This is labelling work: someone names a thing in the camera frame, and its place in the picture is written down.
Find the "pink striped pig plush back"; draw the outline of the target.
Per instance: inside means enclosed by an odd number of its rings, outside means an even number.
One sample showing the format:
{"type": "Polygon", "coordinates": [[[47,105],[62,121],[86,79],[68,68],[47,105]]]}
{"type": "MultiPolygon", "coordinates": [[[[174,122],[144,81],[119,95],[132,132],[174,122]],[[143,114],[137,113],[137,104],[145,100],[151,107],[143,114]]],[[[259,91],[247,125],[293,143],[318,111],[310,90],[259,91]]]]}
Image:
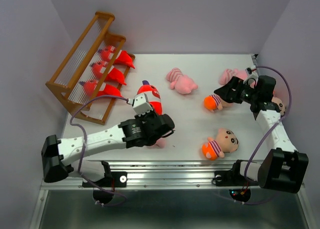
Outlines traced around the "pink striped pig plush back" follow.
{"type": "Polygon", "coordinates": [[[175,67],[167,73],[165,79],[170,82],[169,88],[176,90],[179,94],[187,95],[198,89],[198,85],[192,78],[183,74],[182,71],[175,67]]]}

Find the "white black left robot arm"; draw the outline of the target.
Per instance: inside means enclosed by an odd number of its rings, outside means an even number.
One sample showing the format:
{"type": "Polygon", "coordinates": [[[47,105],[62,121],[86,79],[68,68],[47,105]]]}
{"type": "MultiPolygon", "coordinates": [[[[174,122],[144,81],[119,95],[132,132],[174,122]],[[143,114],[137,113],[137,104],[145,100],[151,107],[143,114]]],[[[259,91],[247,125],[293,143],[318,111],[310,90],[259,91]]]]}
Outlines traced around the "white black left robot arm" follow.
{"type": "Polygon", "coordinates": [[[56,183],[66,179],[81,158],[111,150],[152,146],[174,133],[175,123],[167,114],[149,112],[135,116],[109,129],[87,136],[58,139],[47,136],[41,150],[43,180],[56,183]]]}

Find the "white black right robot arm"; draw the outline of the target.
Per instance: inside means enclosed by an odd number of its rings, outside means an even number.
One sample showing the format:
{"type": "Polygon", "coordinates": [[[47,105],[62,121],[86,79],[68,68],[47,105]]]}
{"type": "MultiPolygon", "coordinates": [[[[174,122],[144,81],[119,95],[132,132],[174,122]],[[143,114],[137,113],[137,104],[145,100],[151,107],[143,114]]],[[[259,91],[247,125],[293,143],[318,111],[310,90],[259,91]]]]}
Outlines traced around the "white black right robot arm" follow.
{"type": "Polygon", "coordinates": [[[272,101],[276,80],[273,77],[259,76],[255,87],[236,76],[215,94],[227,103],[250,105],[255,121],[264,136],[258,143],[266,144],[269,152],[262,163],[252,160],[237,160],[230,172],[220,172],[221,182],[227,186],[239,186],[249,181],[262,189],[296,194],[302,185],[309,158],[298,152],[290,141],[282,124],[284,116],[279,106],[272,101]]]}

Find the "pink striped pig plush front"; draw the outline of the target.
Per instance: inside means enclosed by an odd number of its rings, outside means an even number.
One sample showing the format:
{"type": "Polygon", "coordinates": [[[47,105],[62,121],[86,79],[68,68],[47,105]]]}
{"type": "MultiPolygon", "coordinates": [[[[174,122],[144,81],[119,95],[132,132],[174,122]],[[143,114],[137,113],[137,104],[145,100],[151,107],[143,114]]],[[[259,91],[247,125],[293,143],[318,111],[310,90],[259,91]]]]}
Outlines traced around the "pink striped pig plush front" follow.
{"type": "Polygon", "coordinates": [[[166,146],[166,139],[165,138],[159,138],[154,145],[147,146],[148,148],[161,148],[163,149],[166,146]]]}

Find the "red shark plush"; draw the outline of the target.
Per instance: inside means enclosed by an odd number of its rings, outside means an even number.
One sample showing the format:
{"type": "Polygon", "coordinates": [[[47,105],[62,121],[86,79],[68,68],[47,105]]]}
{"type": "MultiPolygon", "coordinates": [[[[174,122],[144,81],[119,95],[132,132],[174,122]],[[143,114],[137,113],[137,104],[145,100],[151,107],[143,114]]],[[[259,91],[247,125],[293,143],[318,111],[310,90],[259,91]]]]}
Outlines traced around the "red shark plush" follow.
{"type": "MultiPolygon", "coordinates": [[[[108,63],[106,61],[97,61],[97,62],[93,62],[90,67],[91,67],[91,71],[94,74],[94,76],[97,79],[100,79],[103,76],[103,73],[105,72],[105,70],[107,69],[107,65],[108,63]]],[[[114,67],[113,65],[111,66],[106,78],[104,79],[105,82],[108,81],[113,81],[113,82],[117,82],[121,85],[127,85],[125,82],[125,76],[124,74],[117,69],[116,67],[114,67]]]]}
{"type": "MultiPolygon", "coordinates": [[[[116,47],[113,45],[105,46],[97,51],[100,54],[100,57],[105,62],[110,62],[116,52],[116,47]]],[[[133,59],[125,50],[120,50],[115,57],[115,64],[128,66],[130,68],[135,68],[133,59]]]]}
{"type": "MultiPolygon", "coordinates": [[[[84,90],[85,94],[88,97],[92,96],[92,94],[94,93],[94,91],[98,85],[97,80],[79,81],[78,83],[82,86],[82,89],[84,90]]],[[[100,89],[98,90],[96,97],[100,97],[100,96],[104,96],[104,95],[123,97],[119,89],[117,89],[113,85],[106,84],[105,82],[102,83],[100,89]]]]}
{"type": "Polygon", "coordinates": [[[142,81],[142,86],[138,89],[137,94],[144,93],[147,96],[149,103],[154,108],[158,115],[163,114],[163,107],[160,93],[154,85],[151,85],[147,80],[142,81]]]}

